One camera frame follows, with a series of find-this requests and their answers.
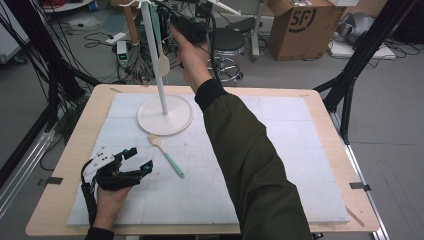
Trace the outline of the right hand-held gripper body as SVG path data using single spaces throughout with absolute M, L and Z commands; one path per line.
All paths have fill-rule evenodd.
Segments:
M 221 8 L 230 13 L 240 15 L 239 10 L 235 10 L 230 6 L 222 3 L 220 0 L 181 0 L 183 2 L 193 4 L 199 8 L 198 13 L 201 18 L 209 18 L 213 6 Z M 179 14 L 172 14 L 171 24 L 191 43 L 197 44 L 204 42 L 207 36 L 205 24 L 198 21 L 198 17 L 189 17 L 182 11 Z

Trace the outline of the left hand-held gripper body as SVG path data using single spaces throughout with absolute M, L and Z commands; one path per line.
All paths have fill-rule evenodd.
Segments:
M 126 187 L 138 185 L 143 178 L 140 169 L 122 172 L 120 170 L 122 151 L 112 154 L 108 149 L 102 147 L 92 159 L 90 159 L 81 170 L 81 180 L 94 173 L 92 180 L 101 188 L 108 191 L 117 191 Z

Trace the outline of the cream spatula with mint handle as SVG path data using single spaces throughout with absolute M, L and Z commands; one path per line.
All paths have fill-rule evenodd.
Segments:
M 160 149 L 160 151 L 163 153 L 164 157 L 167 159 L 168 163 L 172 166 L 174 171 L 177 173 L 177 175 L 181 178 L 185 177 L 185 173 L 180 168 L 180 166 L 174 161 L 174 159 L 171 157 L 171 155 L 166 151 L 166 149 L 162 145 L 161 138 L 159 136 L 156 136 L 154 134 L 148 135 L 148 140 L 150 143 L 157 148 Z

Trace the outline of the wire whisk with wooden handle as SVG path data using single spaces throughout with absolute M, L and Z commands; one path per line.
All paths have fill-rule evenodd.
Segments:
M 131 6 L 124 5 L 123 12 L 126 18 L 132 45 L 129 53 L 129 73 L 132 76 L 134 83 L 140 84 L 142 86 L 148 86 L 150 83 L 149 68 L 145 66 L 145 62 L 140 56 L 140 41 L 137 35 Z

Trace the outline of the cream spoon with mint handle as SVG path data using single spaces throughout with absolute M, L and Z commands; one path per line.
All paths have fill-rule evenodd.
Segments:
M 158 63 L 157 63 L 158 71 L 159 71 L 159 75 L 161 77 L 164 77 L 170 71 L 170 62 L 168 57 L 163 52 L 161 28 L 160 28 L 159 16 L 157 13 L 157 5 L 154 2 L 152 2 L 149 6 L 149 9 L 150 9 L 150 16 L 152 20 L 152 26 L 153 26 L 153 31 L 155 34 L 156 46 L 158 51 Z

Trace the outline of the white rack stand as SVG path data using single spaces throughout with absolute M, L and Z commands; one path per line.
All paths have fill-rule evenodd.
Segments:
M 185 98 L 165 93 L 163 77 L 159 75 L 157 66 L 158 51 L 149 9 L 152 2 L 154 1 L 129 0 L 128 3 L 121 4 L 121 7 L 137 3 L 137 8 L 142 13 L 159 94 L 158 97 L 152 97 L 141 105 L 137 115 L 138 123 L 147 133 L 157 136 L 169 136 L 183 131 L 190 125 L 193 119 L 193 110 L 191 104 Z

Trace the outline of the person's left hand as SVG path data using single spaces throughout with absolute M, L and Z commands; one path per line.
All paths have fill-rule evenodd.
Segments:
M 120 210 L 131 190 L 131 187 L 108 191 L 97 189 L 97 213 L 93 226 L 105 230 L 112 230 Z

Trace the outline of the black round stool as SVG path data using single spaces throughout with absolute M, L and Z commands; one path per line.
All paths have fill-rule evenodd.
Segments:
M 219 80 L 232 82 L 234 85 L 244 77 L 240 66 L 233 60 L 242 55 L 247 34 L 251 32 L 254 18 L 247 18 L 215 31 L 214 60 L 209 61 L 208 69 L 217 71 Z

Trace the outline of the white device with green display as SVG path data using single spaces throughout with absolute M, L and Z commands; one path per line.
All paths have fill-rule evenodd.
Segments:
M 123 67 L 128 65 L 128 49 L 125 41 L 118 41 L 116 44 L 116 54 L 119 64 Z

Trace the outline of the black tape patch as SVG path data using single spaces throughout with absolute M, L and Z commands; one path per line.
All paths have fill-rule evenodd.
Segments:
M 365 192 L 371 191 L 371 188 L 368 184 L 363 184 L 362 182 L 352 182 L 349 183 L 351 189 L 362 189 Z
M 47 186 L 49 184 L 60 185 L 63 181 L 63 178 L 60 177 L 48 177 L 46 179 L 40 179 L 37 183 L 39 186 Z

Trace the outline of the white desk leg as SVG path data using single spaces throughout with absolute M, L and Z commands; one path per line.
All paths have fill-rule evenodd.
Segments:
M 260 55 L 259 27 L 260 27 L 262 12 L 263 12 L 265 5 L 266 5 L 266 0 L 259 0 L 259 3 L 257 5 L 256 14 L 254 16 L 254 19 L 255 19 L 254 27 L 253 27 L 251 34 L 250 34 L 251 58 L 253 60 L 255 60 Z

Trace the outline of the white round table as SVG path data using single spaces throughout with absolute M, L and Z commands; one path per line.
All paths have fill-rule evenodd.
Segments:
M 70 0 L 66 0 L 66 3 L 62 6 L 44 6 L 43 10 L 46 13 L 70 11 L 84 6 L 88 6 L 93 1 L 94 0 L 82 0 L 81 2 L 71 2 Z

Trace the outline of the white cabinet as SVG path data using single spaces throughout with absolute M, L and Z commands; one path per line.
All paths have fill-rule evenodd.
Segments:
M 11 24 L 13 29 L 17 32 L 25 43 L 29 42 L 29 38 L 18 23 L 18 21 L 11 17 Z M 0 64 L 6 64 L 11 60 L 17 52 L 21 49 L 17 41 L 11 36 L 11 34 L 5 29 L 0 23 Z

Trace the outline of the grey bag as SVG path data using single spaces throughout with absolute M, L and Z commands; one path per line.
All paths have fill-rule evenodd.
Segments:
M 341 37 L 359 37 L 368 31 L 374 19 L 362 12 L 346 14 L 336 27 L 336 33 Z

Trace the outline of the aluminium rail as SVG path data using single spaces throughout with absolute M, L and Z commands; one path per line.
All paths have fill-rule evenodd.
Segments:
M 345 144 L 338 133 L 339 117 L 336 113 L 330 113 L 329 117 L 336 133 L 328 149 L 328 160 L 350 218 L 348 223 L 336 224 L 333 231 L 367 233 L 372 240 L 390 240 L 373 199 L 372 189 L 365 192 L 362 189 L 351 189 L 349 185 L 352 182 L 362 182 L 363 184 L 368 184 L 368 182 L 361 171 L 353 148 L 350 144 Z
M 23 152 L 17 169 L 12 171 L 10 179 L 0 190 L 0 220 L 5 216 L 18 193 L 52 144 L 55 135 L 54 129 L 49 132 L 41 132 Z

